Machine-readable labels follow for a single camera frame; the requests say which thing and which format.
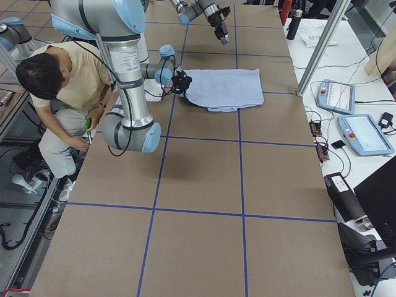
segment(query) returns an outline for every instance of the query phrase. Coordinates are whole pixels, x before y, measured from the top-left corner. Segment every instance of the white shoe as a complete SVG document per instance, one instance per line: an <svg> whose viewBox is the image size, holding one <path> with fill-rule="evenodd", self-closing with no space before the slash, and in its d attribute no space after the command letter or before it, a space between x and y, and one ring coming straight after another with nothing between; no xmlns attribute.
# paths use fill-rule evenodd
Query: white shoe
<svg viewBox="0 0 396 297"><path fill-rule="evenodd" d="M69 200L70 193L73 191L75 181L71 181L69 178L64 183L63 190L59 195L58 201L65 202Z"/></svg>

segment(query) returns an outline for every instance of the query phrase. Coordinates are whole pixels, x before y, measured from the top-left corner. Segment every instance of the folded cloth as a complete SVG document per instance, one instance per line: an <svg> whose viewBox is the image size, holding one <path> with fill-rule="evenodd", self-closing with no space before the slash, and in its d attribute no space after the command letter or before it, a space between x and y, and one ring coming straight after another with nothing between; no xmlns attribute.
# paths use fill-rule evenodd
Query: folded cloth
<svg viewBox="0 0 396 297"><path fill-rule="evenodd" d="M209 111L231 112L264 102L258 69L185 71L192 77L187 99Z"/></svg>

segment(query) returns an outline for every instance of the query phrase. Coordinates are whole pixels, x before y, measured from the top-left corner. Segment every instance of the person's hand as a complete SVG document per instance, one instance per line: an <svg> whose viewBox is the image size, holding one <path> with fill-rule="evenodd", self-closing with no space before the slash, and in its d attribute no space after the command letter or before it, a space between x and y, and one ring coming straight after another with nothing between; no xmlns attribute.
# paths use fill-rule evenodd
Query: person's hand
<svg viewBox="0 0 396 297"><path fill-rule="evenodd" d="M87 129L87 131L91 131L92 129L96 128L96 126L99 123L99 120L101 116L103 116L103 113L105 112L105 109L102 108L101 106L94 108L91 110L86 116L85 119L91 118L91 126Z"/></svg>
<svg viewBox="0 0 396 297"><path fill-rule="evenodd" d="M65 143L74 147L76 150L86 151L89 148L89 141L80 136L70 136Z"/></svg>

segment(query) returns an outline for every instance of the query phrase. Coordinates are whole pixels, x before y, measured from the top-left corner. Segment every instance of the beige pants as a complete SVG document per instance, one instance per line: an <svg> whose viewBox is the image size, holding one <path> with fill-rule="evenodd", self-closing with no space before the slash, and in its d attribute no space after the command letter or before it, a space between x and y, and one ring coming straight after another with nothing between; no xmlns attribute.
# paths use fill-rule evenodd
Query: beige pants
<svg viewBox="0 0 396 297"><path fill-rule="evenodd" d="M62 107L55 117L69 135L81 136L85 132L84 124L87 113L88 111ZM45 131L38 147L55 178L62 178L75 171L70 145L63 142L49 129Z"/></svg>

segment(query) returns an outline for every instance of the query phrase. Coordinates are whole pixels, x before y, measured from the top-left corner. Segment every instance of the green screwdriver handle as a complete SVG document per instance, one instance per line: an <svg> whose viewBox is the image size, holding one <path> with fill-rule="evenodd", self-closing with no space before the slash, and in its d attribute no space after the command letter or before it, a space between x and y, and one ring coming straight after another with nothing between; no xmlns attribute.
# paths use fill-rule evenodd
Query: green screwdriver handle
<svg viewBox="0 0 396 297"><path fill-rule="evenodd" d="M87 130L91 127L92 119L88 118L88 120L85 122L84 129Z"/></svg>

